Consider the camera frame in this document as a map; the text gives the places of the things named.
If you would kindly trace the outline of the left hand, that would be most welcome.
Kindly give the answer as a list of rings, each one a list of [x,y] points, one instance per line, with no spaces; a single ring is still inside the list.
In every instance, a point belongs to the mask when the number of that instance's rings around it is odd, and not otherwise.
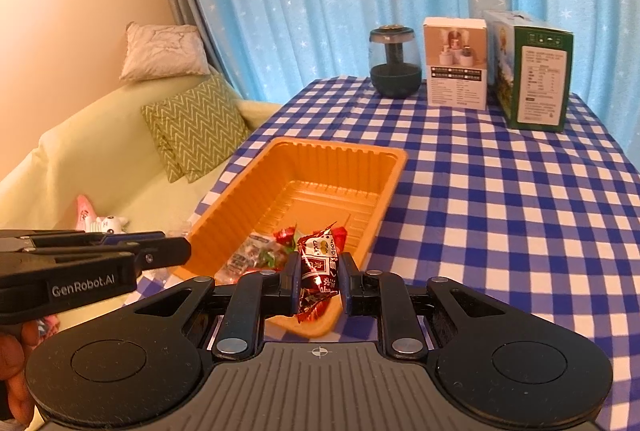
[[[34,401],[27,390],[25,365],[30,353],[38,344],[39,330],[35,321],[22,325],[20,336],[1,335],[1,408],[6,416],[23,427],[28,427],[34,417]]]

